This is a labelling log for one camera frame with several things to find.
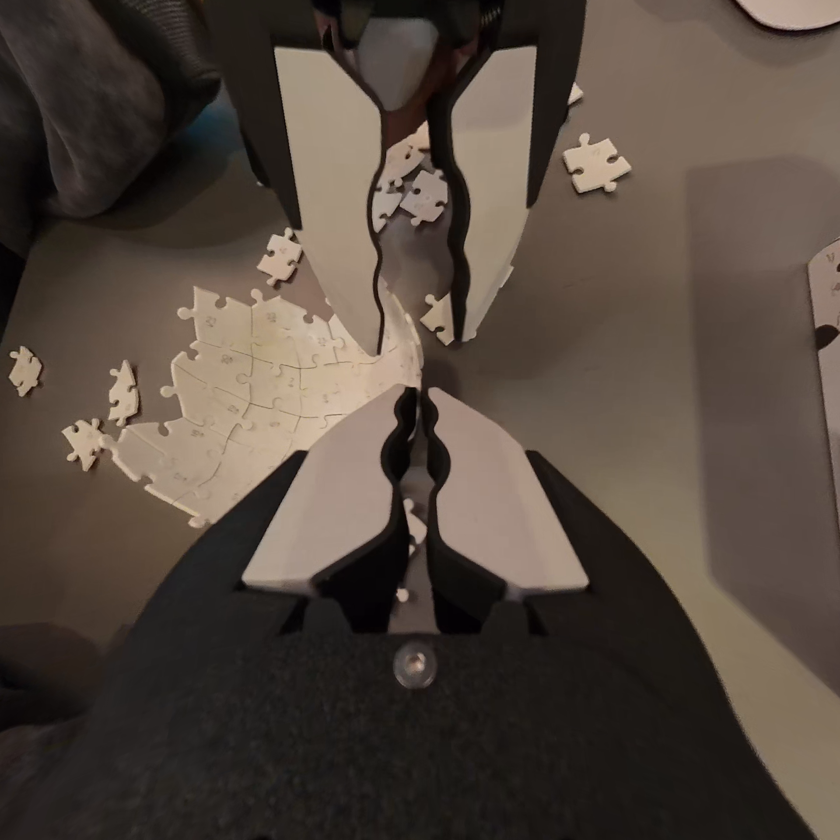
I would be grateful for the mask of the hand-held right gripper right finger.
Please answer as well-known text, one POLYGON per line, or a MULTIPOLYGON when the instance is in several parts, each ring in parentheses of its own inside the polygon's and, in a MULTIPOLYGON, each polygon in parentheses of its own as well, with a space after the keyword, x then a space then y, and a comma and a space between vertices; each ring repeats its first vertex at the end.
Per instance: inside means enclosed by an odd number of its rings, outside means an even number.
POLYGON ((509 433, 437 387, 427 433, 448 457, 436 496, 445 549, 504 583, 508 594, 580 592, 589 584, 526 451, 509 433))

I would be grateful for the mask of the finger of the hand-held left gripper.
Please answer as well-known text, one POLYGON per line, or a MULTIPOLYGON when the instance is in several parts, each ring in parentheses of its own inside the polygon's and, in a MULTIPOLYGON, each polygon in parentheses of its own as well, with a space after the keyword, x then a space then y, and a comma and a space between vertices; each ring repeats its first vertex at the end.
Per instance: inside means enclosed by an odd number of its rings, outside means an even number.
POLYGON ((325 299, 364 352, 380 352, 381 252, 371 223, 382 170, 376 102, 325 50, 275 48, 300 224, 325 299))
POLYGON ((449 192, 455 341, 475 338, 529 215, 537 56, 535 45, 485 50, 427 103, 430 150, 449 192))

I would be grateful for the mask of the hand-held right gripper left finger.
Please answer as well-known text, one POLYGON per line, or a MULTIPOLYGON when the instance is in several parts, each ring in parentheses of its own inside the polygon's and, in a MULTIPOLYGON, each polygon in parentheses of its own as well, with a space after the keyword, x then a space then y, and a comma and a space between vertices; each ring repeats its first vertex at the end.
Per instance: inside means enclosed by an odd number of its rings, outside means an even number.
POLYGON ((309 595, 406 525, 417 389, 394 385, 331 427, 302 460, 241 577, 250 588, 309 595))

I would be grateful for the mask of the partly built white puzzle ball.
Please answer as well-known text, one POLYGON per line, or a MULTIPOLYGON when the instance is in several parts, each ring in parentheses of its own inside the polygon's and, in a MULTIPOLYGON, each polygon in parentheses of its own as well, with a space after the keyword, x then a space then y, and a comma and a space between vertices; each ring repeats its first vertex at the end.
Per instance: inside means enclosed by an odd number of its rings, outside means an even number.
POLYGON ((196 339, 161 388, 181 415, 100 438, 115 466, 198 529, 364 404, 421 382, 421 340, 390 292, 379 355, 364 352, 334 314, 307 320, 280 295, 251 297, 251 305, 228 297, 220 307, 218 294, 194 287, 192 306, 177 315, 192 321, 196 339))

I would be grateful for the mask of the person's left forearm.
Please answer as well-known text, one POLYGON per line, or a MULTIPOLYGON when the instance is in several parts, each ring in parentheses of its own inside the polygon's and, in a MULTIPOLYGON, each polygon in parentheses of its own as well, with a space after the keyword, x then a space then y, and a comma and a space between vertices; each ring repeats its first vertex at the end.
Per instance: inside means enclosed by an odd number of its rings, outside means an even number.
POLYGON ((2 241, 116 203, 215 99, 202 2, 2 1, 2 241))

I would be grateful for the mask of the colourful puzzle ball box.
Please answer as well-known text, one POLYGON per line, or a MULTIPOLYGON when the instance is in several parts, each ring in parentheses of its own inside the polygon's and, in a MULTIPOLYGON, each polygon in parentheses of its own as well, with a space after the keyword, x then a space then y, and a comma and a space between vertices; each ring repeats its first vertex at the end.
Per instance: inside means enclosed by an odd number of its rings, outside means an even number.
POLYGON ((839 509, 839 240, 807 264, 834 500, 839 509))

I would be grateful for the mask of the white stand with base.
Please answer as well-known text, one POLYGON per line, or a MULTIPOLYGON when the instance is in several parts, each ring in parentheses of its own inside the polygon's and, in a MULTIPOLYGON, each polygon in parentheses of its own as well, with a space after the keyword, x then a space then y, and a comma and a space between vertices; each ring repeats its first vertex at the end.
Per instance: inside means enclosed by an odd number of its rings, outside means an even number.
POLYGON ((839 23, 839 1, 734 1, 758 25, 804 33, 839 23))

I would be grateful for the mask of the person's grey hoodie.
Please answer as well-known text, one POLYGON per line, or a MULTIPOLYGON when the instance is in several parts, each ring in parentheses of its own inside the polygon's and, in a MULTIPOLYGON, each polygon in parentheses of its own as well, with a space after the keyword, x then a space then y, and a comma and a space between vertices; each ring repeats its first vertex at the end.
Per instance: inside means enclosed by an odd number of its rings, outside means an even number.
POLYGON ((100 647, 53 623, 2 625, 2 838, 70 837, 109 784, 89 723, 133 625, 100 647))

